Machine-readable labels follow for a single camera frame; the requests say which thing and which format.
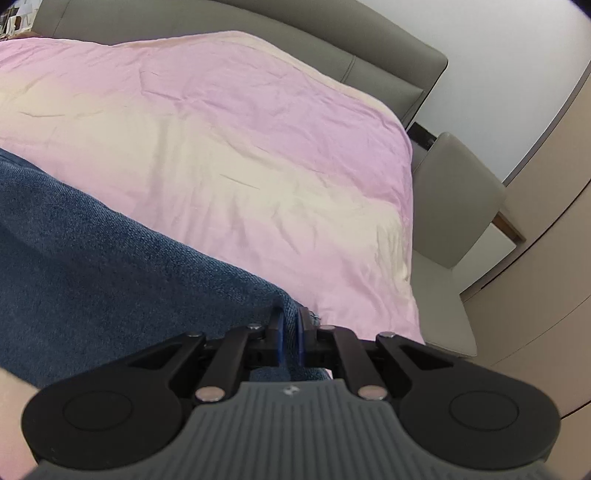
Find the white wall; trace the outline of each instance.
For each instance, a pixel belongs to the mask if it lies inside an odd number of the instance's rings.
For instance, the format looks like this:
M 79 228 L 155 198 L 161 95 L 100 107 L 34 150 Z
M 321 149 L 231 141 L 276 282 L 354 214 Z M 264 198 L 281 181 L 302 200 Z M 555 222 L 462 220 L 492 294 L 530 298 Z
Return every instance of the white wall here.
M 361 0 L 449 58 L 416 121 L 450 131 L 501 180 L 591 60 L 591 21 L 569 0 Z

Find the gray headboard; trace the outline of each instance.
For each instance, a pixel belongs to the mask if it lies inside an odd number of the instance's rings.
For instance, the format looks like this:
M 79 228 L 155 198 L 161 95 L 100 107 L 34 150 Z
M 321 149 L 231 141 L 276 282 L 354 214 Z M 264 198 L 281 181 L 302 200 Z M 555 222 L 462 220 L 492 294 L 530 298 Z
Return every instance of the gray headboard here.
M 102 44 L 244 31 L 378 98 L 405 127 L 447 66 L 356 0 L 43 0 L 33 30 Z

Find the pink comforter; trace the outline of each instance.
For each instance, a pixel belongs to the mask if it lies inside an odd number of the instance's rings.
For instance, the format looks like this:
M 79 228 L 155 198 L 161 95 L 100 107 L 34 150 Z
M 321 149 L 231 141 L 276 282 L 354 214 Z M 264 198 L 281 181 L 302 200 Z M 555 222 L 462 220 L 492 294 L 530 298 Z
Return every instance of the pink comforter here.
M 0 147 L 275 283 L 322 323 L 422 342 L 403 127 L 258 38 L 4 42 Z

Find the blue cloth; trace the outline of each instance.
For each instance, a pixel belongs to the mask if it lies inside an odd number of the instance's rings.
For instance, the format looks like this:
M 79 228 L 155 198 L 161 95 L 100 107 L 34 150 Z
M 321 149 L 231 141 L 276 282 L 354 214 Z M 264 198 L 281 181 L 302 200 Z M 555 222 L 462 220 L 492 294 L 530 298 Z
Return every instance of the blue cloth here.
M 218 338 L 284 311 L 286 363 L 253 380 L 325 378 L 296 365 L 297 304 L 0 150 L 0 367 L 43 387 L 188 331 Z

